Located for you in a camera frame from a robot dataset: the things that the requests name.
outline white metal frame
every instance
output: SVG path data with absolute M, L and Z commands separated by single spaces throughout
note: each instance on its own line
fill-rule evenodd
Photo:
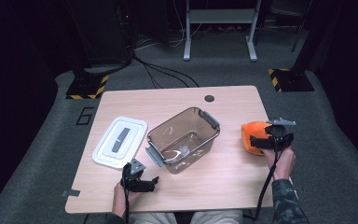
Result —
M 190 60 L 191 23 L 251 23 L 251 32 L 246 36 L 246 44 L 252 62 L 257 62 L 255 54 L 254 35 L 261 0 L 257 0 L 255 8 L 245 9 L 194 9 L 190 10 L 190 0 L 186 0 L 186 45 L 183 59 Z

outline white plastic lid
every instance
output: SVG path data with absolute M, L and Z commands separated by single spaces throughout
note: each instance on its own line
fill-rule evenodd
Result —
M 143 120 L 115 118 L 92 153 L 92 159 L 102 165 L 123 168 L 138 151 L 146 131 L 147 123 Z

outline table surface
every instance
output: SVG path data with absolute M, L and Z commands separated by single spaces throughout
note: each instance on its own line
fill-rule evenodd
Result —
M 212 95 L 214 101 L 204 100 Z M 159 176 L 154 192 L 147 192 L 132 212 L 244 209 L 257 205 L 269 169 L 262 156 L 246 152 L 241 144 L 241 125 L 268 119 L 254 86 L 228 86 L 139 91 L 107 91 L 93 121 L 72 186 L 79 195 L 69 196 L 65 210 L 70 214 L 108 213 L 114 186 L 121 171 L 92 160 L 92 152 L 112 121 L 119 116 L 141 119 L 151 131 L 189 107 L 209 112 L 221 133 L 201 159 L 182 173 L 172 175 L 149 158 L 144 138 L 135 158 L 146 166 L 142 180 Z M 272 206 L 270 186 L 262 206 Z

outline hand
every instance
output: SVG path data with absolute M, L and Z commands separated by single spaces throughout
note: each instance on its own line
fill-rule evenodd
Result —
M 274 164 L 275 160 L 275 152 L 271 149 L 261 149 L 264 155 L 267 158 L 267 163 L 269 169 Z M 292 150 L 292 147 L 285 148 L 282 152 L 279 152 L 281 157 L 277 162 L 277 167 L 274 172 L 274 180 L 276 179 L 289 179 L 290 174 L 292 173 L 293 166 L 295 165 L 296 155 L 295 152 Z
M 129 192 L 129 203 L 130 206 L 135 204 L 138 201 L 139 196 L 142 195 L 142 192 Z M 125 218 L 126 212 L 126 196 L 124 195 L 124 189 L 118 182 L 115 186 L 115 196 L 113 198 L 113 208 L 112 213 Z

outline camouflage sleeve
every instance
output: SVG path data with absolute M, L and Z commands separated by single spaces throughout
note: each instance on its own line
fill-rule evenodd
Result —
M 287 179 L 272 182 L 274 224 L 309 223 L 298 206 L 298 198 L 292 183 Z

